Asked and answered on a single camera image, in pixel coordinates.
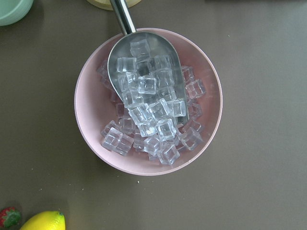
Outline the pile of clear ice cubes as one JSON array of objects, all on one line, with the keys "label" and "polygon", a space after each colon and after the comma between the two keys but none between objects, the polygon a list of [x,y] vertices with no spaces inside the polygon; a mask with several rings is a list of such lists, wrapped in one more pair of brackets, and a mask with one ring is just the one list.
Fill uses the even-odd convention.
[{"label": "pile of clear ice cubes", "polygon": [[170,55],[154,55],[141,39],[130,43],[129,57],[117,59],[116,75],[123,101],[116,105],[118,121],[101,131],[102,147],[123,156],[135,149],[172,165],[182,151],[203,142],[195,100],[205,88],[192,67],[176,68]]}]

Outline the metal ice scoop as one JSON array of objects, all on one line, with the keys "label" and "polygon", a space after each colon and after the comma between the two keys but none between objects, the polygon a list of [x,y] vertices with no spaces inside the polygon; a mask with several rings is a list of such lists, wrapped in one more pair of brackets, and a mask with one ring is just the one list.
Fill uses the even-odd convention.
[{"label": "metal ice scoop", "polygon": [[181,70],[181,64],[178,53],[174,46],[165,37],[160,36],[153,29],[137,30],[131,19],[129,9],[126,1],[112,0],[111,6],[115,12],[118,23],[121,27],[123,37],[117,41],[110,51],[107,70],[109,80],[121,100],[123,100],[122,92],[120,90],[120,83],[118,80],[119,69],[117,68],[118,58],[133,58],[130,49],[132,42],[140,42],[146,40],[149,45],[149,54],[141,54],[136,62],[133,64],[133,70],[140,70],[141,74],[148,75],[150,71],[157,72],[159,70],[166,70],[163,62],[158,60],[169,60],[171,73],[175,81],[174,93],[178,99],[186,101],[186,90],[184,84],[184,77]]}]

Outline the pink bowl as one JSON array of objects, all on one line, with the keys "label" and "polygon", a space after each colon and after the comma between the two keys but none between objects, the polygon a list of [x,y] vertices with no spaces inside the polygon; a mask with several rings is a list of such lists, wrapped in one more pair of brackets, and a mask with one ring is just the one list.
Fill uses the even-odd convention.
[{"label": "pink bowl", "polygon": [[101,146],[102,128],[115,118],[115,105],[110,100],[111,91],[103,86],[98,67],[105,60],[114,44],[123,37],[118,34],[99,46],[88,58],[78,77],[74,110],[79,130],[91,150],[105,163],[126,173],[156,176],[177,171],[196,160],[209,146],[218,129],[223,109],[222,87],[218,74],[207,55],[192,41],[172,31],[159,28],[143,28],[166,38],[175,47],[181,64],[193,67],[194,75],[202,80],[206,93],[197,99],[202,115],[198,122],[204,125],[203,142],[194,150],[185,150],[172,165],[150,161],[145,153],[131,150],[127,156],[108,151]]}]

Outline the wooden cup stand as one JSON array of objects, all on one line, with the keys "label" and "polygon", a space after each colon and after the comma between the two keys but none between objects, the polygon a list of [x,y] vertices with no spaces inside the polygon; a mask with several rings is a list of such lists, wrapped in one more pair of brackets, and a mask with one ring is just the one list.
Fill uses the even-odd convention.
[{"label": "wooden cup stand", "polygon": [[[111,5],[111,2],[109,0],[87,0],[90,4],[94,5],[95,7],[98,7],[103,10],[112,11],[113,7]],[[141,0],[126,0],[127,6],[130,8],[138,3],[140,3]]]}]

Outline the yellow lemon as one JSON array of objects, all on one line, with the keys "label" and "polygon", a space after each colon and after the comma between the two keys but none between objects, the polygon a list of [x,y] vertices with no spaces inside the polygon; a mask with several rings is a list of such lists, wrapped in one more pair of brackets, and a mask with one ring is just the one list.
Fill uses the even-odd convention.
[{"label": "yellow lemon", "polygon": [[44,211],[32,216],[21,230],[65,230],[65,217],[59,211]]}]

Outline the mint green bowl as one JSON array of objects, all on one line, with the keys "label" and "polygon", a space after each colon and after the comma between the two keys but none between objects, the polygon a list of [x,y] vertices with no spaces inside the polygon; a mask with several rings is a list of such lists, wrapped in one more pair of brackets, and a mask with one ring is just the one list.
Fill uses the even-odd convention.
[{"label": "mint green bowl", "polygon": [[0,25],[7,26],[21,20],[30,11],[33,0],[0,0]]}]

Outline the red strawberry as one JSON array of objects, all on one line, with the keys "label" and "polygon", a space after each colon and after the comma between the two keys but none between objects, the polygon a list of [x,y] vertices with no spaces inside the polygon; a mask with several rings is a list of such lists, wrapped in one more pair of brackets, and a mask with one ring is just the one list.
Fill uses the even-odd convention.
[{"label": "red strawberry", "polygon": [[18,224],[21,219],[21,213],[15,207],[7,207],[0,212],[0,227],[10,228]]}]

